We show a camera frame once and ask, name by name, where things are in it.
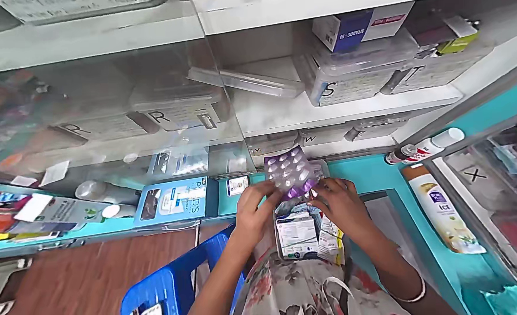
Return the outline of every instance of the woman's right hand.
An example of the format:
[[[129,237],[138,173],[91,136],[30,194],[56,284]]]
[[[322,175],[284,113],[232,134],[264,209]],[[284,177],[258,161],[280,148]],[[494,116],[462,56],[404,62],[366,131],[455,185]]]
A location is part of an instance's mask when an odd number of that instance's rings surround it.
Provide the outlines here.
[[[328,202],[328,207],[320,200],[311,200],[308,204],[323,211],[352,240],[378,232],[353,182],[324,178],[313,190]]]

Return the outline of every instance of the brown wooden panel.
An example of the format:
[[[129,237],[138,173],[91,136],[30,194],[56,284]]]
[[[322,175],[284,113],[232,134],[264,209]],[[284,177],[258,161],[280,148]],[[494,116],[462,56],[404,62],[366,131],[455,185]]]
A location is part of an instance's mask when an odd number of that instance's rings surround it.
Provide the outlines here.
[[[189,251],[195,237],[192,229],[42,252],[10,315],[118,314],[126,291]]]

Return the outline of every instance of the pharmacy shelf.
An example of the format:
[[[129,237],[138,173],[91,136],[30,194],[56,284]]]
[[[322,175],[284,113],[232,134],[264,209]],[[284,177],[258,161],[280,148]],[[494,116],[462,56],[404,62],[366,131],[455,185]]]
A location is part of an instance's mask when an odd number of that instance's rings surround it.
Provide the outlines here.
[[[189,1],[0,32],[0,71],[203,38]]]
[[[206,35],[399,4],[407,0],[193,0]]]
[[[49,25],[22,25],[0,32],[0,71],[400,2],[405,0],[194,0],[194,4],[168,0],[141,10]]]
[[[247,63],[241,72],[299,81],[290,57]],[[304,92],[294,99],[231,90],[235,114],[244,137],[334,125],[349,120],[453,104],[463,94],[451,85],[396,95],[378,94],[368,99],[315,107]]]
[[[348,153],[359,150],[365,150],[369,148],[377,148],[377,147],[388,147],[396,145],[395,139],[392,136],[383,136],[371,139],[357,140],[357,141],[348,141],[346,139],[342,139],[337,142],[330,143],[321,143],[318,145],[312,146],[302,146],[303,152],[307,156],[309,160],[314,159],[315,157],[322,157],[334,154]],[[252,156],[253,162],[255,163],[255,167],[263,167],[264,166],[264,157],[265,156],[275,156],[278,154],[282,154],[287,152],[288,150],[282,150],[274,153]]]
[[[232,123],[220,123],[215,129],[204,126],[194,127],[183,132],[166,132],[160,130],[154,134],[129,137],[108,141],[89,141],[82,146],[61,148],[30,154],[23,158],[13,169],[23,174],[31,171],[40,173],[46,168],[63,161],[69,161],[69,167],[119,161],[128,154],[147,156],[162,149],[175,146],[206,147],[242,141],[241,132]]]

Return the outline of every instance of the white card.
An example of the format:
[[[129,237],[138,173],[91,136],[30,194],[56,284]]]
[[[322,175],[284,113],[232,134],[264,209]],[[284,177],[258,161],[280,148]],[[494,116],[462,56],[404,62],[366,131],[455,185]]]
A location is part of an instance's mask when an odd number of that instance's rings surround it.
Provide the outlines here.
[[[237,177],[227,180],[227,195],[229,197],[240,195],[249,186],[248,176]]]
[[[43,195],[41,193],[32,194],[31,200],[29,200],[25,206],[15,215],[15,220],[21,220],[26,222],[35,221],[44,208],[52,200],[52,196]]]
[[[63,161],[47,168],[39,187],[64,179],[64,177],[66,177],[66,173],[68,172],[68,167],[69,161]]]
[[[16,176],[10,184],[18,185],[18,186],[31,186],[34,182],[36,182],[36,178],[30,178],[25,176]]]

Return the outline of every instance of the glass display case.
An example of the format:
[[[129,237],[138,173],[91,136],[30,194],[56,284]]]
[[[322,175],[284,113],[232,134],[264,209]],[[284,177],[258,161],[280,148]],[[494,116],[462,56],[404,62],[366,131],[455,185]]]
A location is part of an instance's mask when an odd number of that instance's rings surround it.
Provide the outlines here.
[[[219,77],[191,8],[181,28],[197,39],[0,71],[0,183],[74,197],[89,180],[140,190],[255,171],[221,80],[188,78]]]
[[[467,218],[489,234],[490,247],[517,276],[517,125],[488,132],[436,164],[470,208]]]

